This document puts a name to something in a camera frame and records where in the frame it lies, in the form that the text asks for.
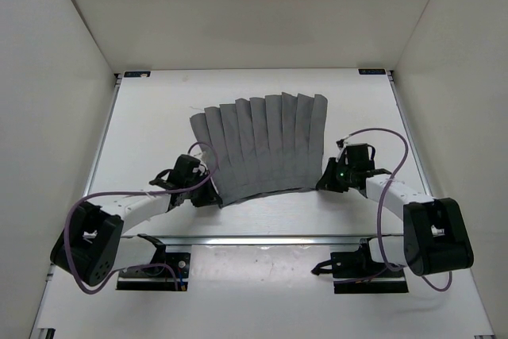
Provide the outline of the white front cover board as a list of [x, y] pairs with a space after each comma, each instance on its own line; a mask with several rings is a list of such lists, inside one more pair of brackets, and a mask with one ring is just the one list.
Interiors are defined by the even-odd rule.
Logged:
[[55, 270], [38, 325], [57, 338], [473, 338], [493, 330], [470, 272], [445, 293], [409, 276], [404, 294], [338, 295], [311, 274], [321, 246], [208, 247], [191, 251], [184, 292], [85, 295]]

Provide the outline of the grey pleated skirt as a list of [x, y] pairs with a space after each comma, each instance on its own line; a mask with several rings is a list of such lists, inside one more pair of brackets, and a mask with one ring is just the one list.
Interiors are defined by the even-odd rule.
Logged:
[[328, 100], [288, 93], [239, 98], [190, 118], [221, 204], [312, 191], [322, 175]]

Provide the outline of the aluminium table edge rail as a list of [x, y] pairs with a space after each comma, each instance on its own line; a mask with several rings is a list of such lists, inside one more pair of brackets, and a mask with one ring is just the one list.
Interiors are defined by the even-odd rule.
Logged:
[[366, 235], [198, 235], [154, 236], [167, 246], [291, 246], [291, 245], [357, 245], [374, 238]]

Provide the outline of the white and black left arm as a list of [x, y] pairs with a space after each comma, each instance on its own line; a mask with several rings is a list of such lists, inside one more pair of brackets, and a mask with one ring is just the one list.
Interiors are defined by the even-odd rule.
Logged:
[[79, 288], [96, 294], [123, 269], [143, 268], [156, 274], [166, 268], [166, 254], [157, 239], [140, 234], [138, 260], [122, 264], [118, 259], [121, 238], [142, 222], [181, 206], [218, 205], [221, 199], [212, 177], [217, 165], [182, 154], [173, 168], [165, 169], [149, 182], [156, 191], [103, 191], [81, 198], [68, 212], [64, 228], [50, 253], [50, 261], [71, 274]]

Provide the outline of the blue label sticker right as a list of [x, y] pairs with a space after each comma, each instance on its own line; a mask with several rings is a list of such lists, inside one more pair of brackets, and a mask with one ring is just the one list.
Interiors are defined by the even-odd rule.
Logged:
[[359, 68], [360, 75], [385, 75], [386, 71], [380, 68]]

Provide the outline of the blue label sticker left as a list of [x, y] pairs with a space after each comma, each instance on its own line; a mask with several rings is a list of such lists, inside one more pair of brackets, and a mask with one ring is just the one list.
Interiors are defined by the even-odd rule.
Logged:
[[125, 71], [124, 78], [148, 78], [151, 75], [150, 71]]

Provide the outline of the blue label sticker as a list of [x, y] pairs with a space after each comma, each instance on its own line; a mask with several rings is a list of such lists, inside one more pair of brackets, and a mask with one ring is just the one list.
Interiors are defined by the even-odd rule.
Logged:
[[380, 68], [359, 68], [360, 75], [385, 75], [386, 71]]
[[124, 78], [148, 78], [151, 75], [150, 71], [125, 71]]

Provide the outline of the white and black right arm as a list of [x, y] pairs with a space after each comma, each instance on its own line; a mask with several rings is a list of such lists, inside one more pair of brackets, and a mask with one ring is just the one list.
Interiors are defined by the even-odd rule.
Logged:
[[376, 234], [361, 240], [341, 265], [356, 265], [375, 275], [384, 265], [409, 268], [426, 276], [470, 268], [474, 253], [458, 202], [424, 195], [375, 166], [369, 144], [337, 143], [340, 153], [330, 158], [317, 183], [320, 191], [358, 191], [377, 204]]

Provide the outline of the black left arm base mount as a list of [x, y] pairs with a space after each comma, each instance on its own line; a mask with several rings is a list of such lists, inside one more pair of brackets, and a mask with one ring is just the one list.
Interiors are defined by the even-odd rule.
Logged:
[[191, 249], [169, 249], [156, 237], [139, 234], [121, 240], [114, 269], [119, 291], [185, 292], [189, 287]]

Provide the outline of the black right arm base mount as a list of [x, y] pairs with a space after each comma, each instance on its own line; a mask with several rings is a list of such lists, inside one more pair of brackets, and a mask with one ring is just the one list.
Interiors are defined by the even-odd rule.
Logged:
[[367, 242], [356, 251], [331, 252], [328, 260], [318, 263], [313, 275], [331, 275], [336, 295], [406, 294], [409, 292], [404, 271], [393, 272], [385, 263], [371, 258]]

